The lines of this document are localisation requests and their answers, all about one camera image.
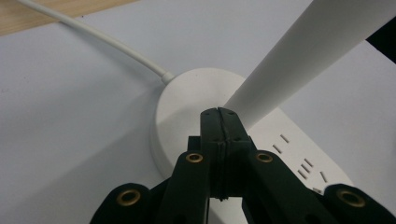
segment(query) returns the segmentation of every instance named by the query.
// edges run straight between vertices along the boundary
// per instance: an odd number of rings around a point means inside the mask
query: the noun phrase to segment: mounting hole
[[[191,153],[189,155],[187,155],[186,160],[189,162],[200,162],[204,159],[204,157],[201,154],[198,153]]]
[[[177,216],[175,216],[173,223],[174,224],[185,224],[185,223],[187,223],[187,219],[183,215],[177,215]]]
[[[366,201],[361,196],[347,189],[337,190],[337,197],[353,207],[364,207],[366,205]]]
[[[121,206],[130,206],[140,200],[140,192],[136,189],[127,189],[119,194],[117,203]]]
[[[256,159],[262,162],[271,162],[273,160],[272,156],[268,155],[267,153],[257,154]]]
[[[317,216],[312,215],[312,214],[306,215],[305,216],[305,221],[308,224],[320,224],[321,223],[320,219]]]

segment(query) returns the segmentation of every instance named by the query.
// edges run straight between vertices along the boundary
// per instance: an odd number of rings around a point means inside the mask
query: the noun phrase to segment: round base
[[[151,129],[151,153],[163,177],[171,176],[189,136],[200,135],[200,114],[224,106],[244,82],[237,74],[199,68],[174,78],[163,90]]]

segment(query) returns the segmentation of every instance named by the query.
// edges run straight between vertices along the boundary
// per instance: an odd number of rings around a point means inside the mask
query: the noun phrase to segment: white power strip
[[[228,71],[200,68],[179,75],[166,86],[157,106],[150,141],[152,156],[165,178],[172,174],[178,156],[187,150],[188,137],[200,135],[200,113],[223,106],[243,81]],[[247,134],[258,149],[277,154],[309,189],[322,193],[331,184],[352,184],[338,165],[280,109],[263,118]],[[211,200],[210,207],[210,223],[246,223],[240,199],[223,203]]]
[[[352,185],[341,168],[279,108],[248,134],[257,148],[274,152],[307,188],[317,193],[337,183]]]

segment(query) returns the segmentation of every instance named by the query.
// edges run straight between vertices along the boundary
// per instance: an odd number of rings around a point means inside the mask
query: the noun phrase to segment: white cable
[[[77,21],[69,16],[66,16],[60,12],[57,12],[55,10],[52,10],[48,7],[43,7],[39,5],[38,3],[35,3],[30,0],[18,0],[21,4],[30,7],[38,12],[41,12],[43,14],[46,14],[52,18],[55,18],[75,29],[84,31],[90,35],[95,36],[98,39],[101,39],[102,41],[106,42],[108,45],[120,50],[121,52],[125,53],[126,55],[130,56],[131,58],[137,60],[138,62],[142,63],[145,65],[148,69],[156,73],[158,76],[162,78],[163,83],[166,85],[169,83],[172,78],[174,78],[174,75],[172,75],[170,72],[164,70],[161,68],[158,64],[152,62],[151,60],[147,59],[143,55],[141,55],[139,52],[129,48],[128,46],[122,44],[119,40],[106,35],[91,26],[81,22]]]

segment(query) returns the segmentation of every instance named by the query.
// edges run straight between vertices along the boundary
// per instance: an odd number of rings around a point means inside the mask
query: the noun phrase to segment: wooden surface
[[[71,17],[78,17],[131,3],[136,0],[36,0]],[[19,4],[15,0],[0,0],[0,35],[7,35],[55,20]]]

